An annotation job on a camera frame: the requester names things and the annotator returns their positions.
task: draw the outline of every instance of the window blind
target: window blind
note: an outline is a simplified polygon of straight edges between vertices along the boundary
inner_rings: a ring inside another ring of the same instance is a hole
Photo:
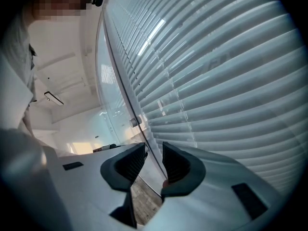
[[[307,50],[278,0],[109,0],[153,137],[238,160],[281,194],[307,162]]]

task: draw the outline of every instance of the ceiling beam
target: ceiling beam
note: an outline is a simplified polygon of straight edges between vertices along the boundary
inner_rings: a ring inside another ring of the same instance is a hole
[[[40,79],[40,81],[46,86],[47,90],[52,94],[58,94],[59,90],[53,85],[51,81],[48,80],[47,76],[42,72],[38,71],[37,68],[34,68],[35,75]]]
[[[80,21],[79,23],[76,23],[76,25],[74,25],[74,28],[72,29],[72,33],[75,36],[75,43],[74,45],[74,52],[75,55],[77,57],[77,62],[78,64],[78,68],[80,69],[81,72],[81,77],[82,80],[84,81],[85,85],[87,86],[87,90],[89,92],[89,94],[91,94],[91,89],[89,87],[89,80],[88,80],[88,76],[86,74],[86,68],[88,67],[88,63],[87,63],[87,59],[86,59],[86,51],[83,50],[82,45],[84,45],[84,47],[86,46],[85,44],[83,44],[84,40],[84,33],[85,31],[84,29],[84,16],[80,17]]]
[[[51,61],[49,61],[49,62],[47,62],[47,63],[41,65],[41,66],[37,66],[37,70],[38,70],[38,71],[39,71],[39,70],[42,70],[42,69],[44,69],[44,68],[46,68],[46,67],[49,67],[50,65],[56,64],[56,63],[58,63],[58,62],[60,62],[60,61],[63,61],[63,60],[66,60],[66,59],[69,59],[69,58],[72,58],[72,57],[75,57],[75,53],[74,53],[74,52],[65,54],[65,55],[63,55],[63,56],[59,56],[59,57],[57,57],[57,58],[55,58],[55,59],[52,59]]]
[[[71,88],[71,87],[73,87],[73,86],[76,86],[76,85],[82,84],[82,83],[83,83],[82,80],[77,81],[77,82],[74,82],[73,84],[70,84],[70,85],[67,85],[67,86],[61,88],[60,91],[65,91],[65,90],[68,89],[68,88]]]

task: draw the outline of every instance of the white wall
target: white wall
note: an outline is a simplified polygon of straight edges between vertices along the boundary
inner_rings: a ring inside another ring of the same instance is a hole
[[[45,144],[49,145],[50,147],[54,149],[58,149],[52,134],[46,135],[44,137],[40,137],[39,139],[43,141]]]
[[[31,104],[29,108],[32,129],[55,130],[52,124],[51,112]]]
[[[99,107],[56,122],[59,131],[53,137],[58,149],[87,154],[104,145],[118,144],[101,112]]]

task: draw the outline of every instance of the person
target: person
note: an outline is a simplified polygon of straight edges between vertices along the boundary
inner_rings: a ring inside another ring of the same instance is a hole
[[[38,20],[53,20],[58,16],[75,15],[76,11],[86,8],[87,0],[30,0],[25,4],[5,31],[0,51],[6,57],[11,68],[33,93],[34,85],[33,56],[36,55],[30,45],[28,27]],[[19,129],[34,137],[29,114],[29,106],[20,122]]]

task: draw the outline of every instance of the white shirt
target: white shirt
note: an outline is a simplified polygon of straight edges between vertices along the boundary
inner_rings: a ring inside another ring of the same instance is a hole
[[[0,44],[0,49],[12,69],[33,93],[31,101],[34,101],[36,98],[33,55],[30,50],[30,37],[22,12],[15,16],[7,28]]]

